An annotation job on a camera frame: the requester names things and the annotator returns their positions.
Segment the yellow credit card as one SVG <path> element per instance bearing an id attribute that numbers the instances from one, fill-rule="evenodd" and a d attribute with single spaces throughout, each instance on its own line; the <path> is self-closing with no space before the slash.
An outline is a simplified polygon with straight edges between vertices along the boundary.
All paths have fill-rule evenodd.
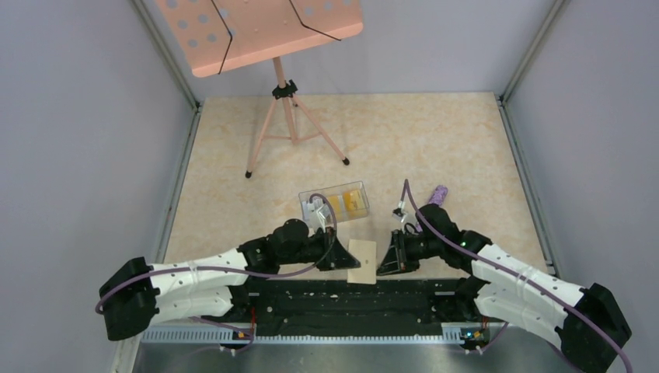
<path id="1" fill-rule="evenodd" d="M 365 218 L 368 207 L 361 190 L 350 190 L 327 197 L 338 222 Z"/>

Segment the clear plastic card box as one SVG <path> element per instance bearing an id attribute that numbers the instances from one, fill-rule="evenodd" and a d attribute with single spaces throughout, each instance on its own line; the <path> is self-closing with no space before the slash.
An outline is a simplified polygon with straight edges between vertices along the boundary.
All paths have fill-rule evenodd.
<path id="1" fill-rule="evenodd" d="M 310 229 L 319 227 L 317 211 L 323 213 L 326 226 L 366 218 L 370 204 L 362 181 L 307 190 L 298 194 L 302 209 L 302 220 Z"/>

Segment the purple glitter microphone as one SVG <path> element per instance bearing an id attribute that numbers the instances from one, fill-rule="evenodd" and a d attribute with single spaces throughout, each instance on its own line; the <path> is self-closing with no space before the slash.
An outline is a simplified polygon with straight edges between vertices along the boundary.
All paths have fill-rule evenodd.
<path id="1" fill-rule="evenodd" d="M 438 185 L 427 200 L 427 204 L 435 204 L 441 207 L 445 198 L 448 196 L 448 188 L 444 185 Z"/>

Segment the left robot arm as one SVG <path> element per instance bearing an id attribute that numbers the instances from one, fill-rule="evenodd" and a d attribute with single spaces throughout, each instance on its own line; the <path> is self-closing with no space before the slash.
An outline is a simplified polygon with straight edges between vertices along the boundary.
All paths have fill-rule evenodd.
<path id="1" fill-rule="evenodd" d="M 132 258 L 101 286 L 95 311 L 104 319 L 108 340 L 120 341 L 171 320 L 244 319 L 249 300 L 241 293 L 250 280 L 359 267 L 335 228 L 312 232 L 303 221 L 289 219 L 269 235 L 198 260 L 157 264 Z"/>

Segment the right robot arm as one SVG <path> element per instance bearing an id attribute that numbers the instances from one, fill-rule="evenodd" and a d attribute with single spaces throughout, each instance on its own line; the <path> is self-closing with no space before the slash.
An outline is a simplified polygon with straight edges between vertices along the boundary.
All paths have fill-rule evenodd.
<path id="1" fill-rule="evenodd" d="M 606 372 L 632 336 L 612 292 L 571 284 L 515 259 L 478 232 L 461 230 L 445 209 L 427 204 L 411 231 L 392 232 L 376 273 L 405 274 L 439 257 L 468 274 L 434 309 L 442 322 L 499 319 L 559 350 L 582 372 Z"/>

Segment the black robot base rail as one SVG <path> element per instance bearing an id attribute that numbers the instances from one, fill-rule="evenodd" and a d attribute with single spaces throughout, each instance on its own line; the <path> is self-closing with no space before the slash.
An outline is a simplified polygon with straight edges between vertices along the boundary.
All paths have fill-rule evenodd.
<path id="1" fill-rule="evenodd" d="M 450 323 L 495 322 L 475 306 L 475 281 L 459 279 L 249 280 L 232 287 L 220 323 L 252 326 L 257 336 L 440 336 Z"/>

